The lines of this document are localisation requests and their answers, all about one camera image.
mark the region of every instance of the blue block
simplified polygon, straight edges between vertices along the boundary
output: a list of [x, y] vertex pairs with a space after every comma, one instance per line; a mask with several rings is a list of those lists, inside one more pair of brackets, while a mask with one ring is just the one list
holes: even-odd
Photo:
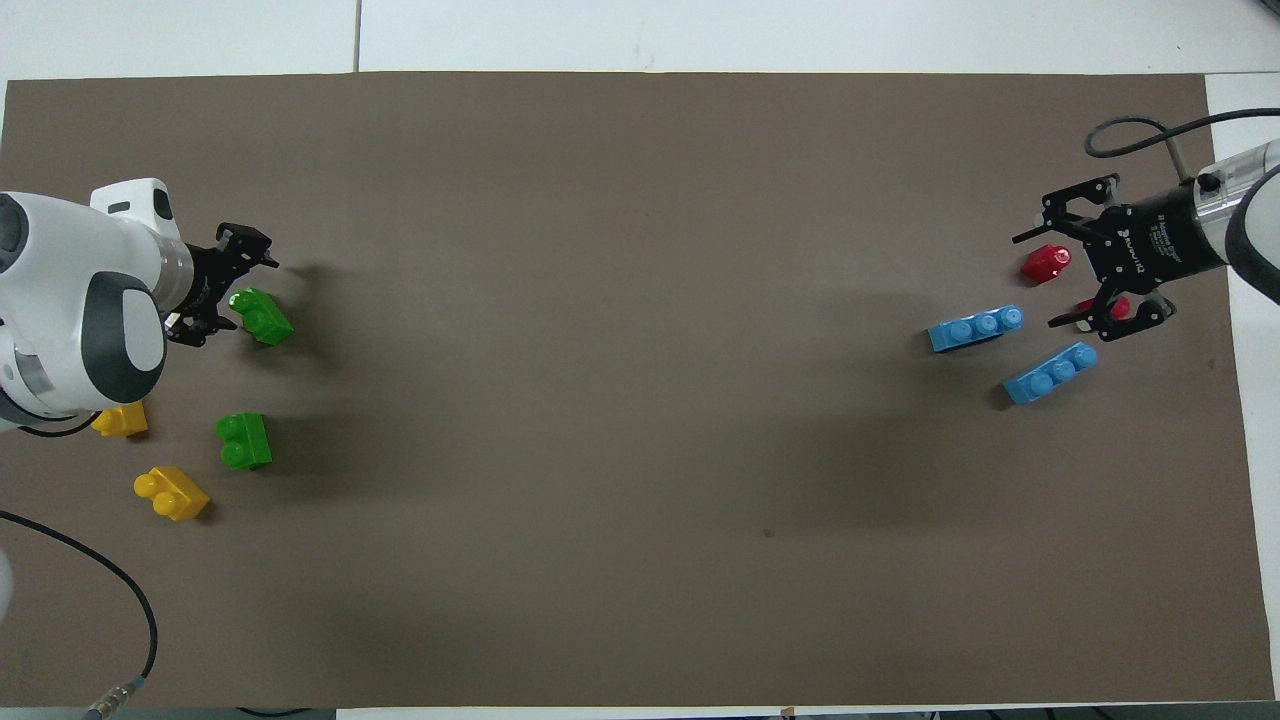
[[1014, 402], [1027, 405], [1053, 392], [1053, 388], [1070, 380], [1080, 370], [1088, 370], [1097, 364], [1098, 351], [1076, 342], [1030, 370], [1005, 380], [1005, 389]]
[[1023, 327], [1023, 311], [1016, 305], [1005, 305], [968, 318], [947, 320], [929, 328], [929, 342], [934, 352], [964, 347]]

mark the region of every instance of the green block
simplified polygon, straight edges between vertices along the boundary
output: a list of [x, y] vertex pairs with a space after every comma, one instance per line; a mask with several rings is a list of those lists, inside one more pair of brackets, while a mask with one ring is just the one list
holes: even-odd
[[232, 310], [241, 314], [244, 329], [259, 342], [279, 345], [282, 340], [293, 334], [293, 325], [284, 319], [284, 313], [280, 313], [275, 300], [256, 287], [237, 291], [228, 304]]
[[271, 461], [266, 425], [257, 413], [238, 413], [220, 418], [214, 427], [223, 438], [223, 462], [233, 470], [252, 470]]

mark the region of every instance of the yellow block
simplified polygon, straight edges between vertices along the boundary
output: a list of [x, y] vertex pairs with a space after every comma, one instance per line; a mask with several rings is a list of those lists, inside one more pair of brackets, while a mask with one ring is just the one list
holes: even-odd
[[133, 492], [138, 497], [151, 498], [151, 509], [156, 515], [174, 521], [191, 520], [209, 503], [209, 496], [173, 466], [152, 468], [146, 475], [138, 475], [133, 480]]
[[90, 425], [102, 433], [102, 437], [129, 437], [147, 429], [147, 415], [142, 411], [142, 401], [131, 402], [102, 414]]

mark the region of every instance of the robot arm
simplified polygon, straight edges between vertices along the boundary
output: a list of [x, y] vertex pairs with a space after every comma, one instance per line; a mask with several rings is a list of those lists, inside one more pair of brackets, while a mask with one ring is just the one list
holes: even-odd
[[[1167, 131], [1164, 138], [1176, 132], [1184, 131]], [[1225, 264], [1280, 304], [1277, 174], [1280, 140], [1210, 165], [1172, 190], [1132, 205], [1120, 201], [1120, 178], [1114, 174], [1043, 196], [1037, 227], [1014, 242], [1050, 231], [1078, 240], [1100, 284], [1087, 310], [1059, 315], [1050, 327], [1088, 320], [1103, 342], [1152, 328], [1176, 313], [1160, 292], [1164, 283]], [[1080, 199], [1102, 208], [1097, 218], [1068, 210], [1068, 202]], [[1142, 301], [1132, 318], [1116, 319], [1111, 309], [1126, 292]]]
[[253, 265], [278, 266], [270, 243], [224, 223], [218, 247], [183, 245], [157, 179], [99, 188], [90, 206], [0, 193], [0, 429], [147, 395], [166, 341], [236, 327], [218, 302]]

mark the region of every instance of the white table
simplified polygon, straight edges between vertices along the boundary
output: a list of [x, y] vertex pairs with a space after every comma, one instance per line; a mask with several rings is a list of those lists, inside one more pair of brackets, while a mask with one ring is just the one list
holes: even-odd
[[[1208, 109], [1216, 113], [1280, 106], [1277, 50], [1280, 17], [1254, 0], [151, 0], [123, 8], [93, 0], [0, 0], [0, 81], [424, 69], [1206, 73]], [[0, 95], [0, 118], [3, 109]], [[1216, 155], [1225, 158], [1280, 137], [1280, 120], [1245, 120], [1212, 132]], [[1280, 688], [1280, 377], [1268, 372], [1280, 369], [1274, 360], [1280, 356], [1280, 307], [1234, 275], [1230, 297]], [[780, 710], [518, 712], [594, 719]], [[342, 712], [445, 714], [486, 720], [513, 712]]]

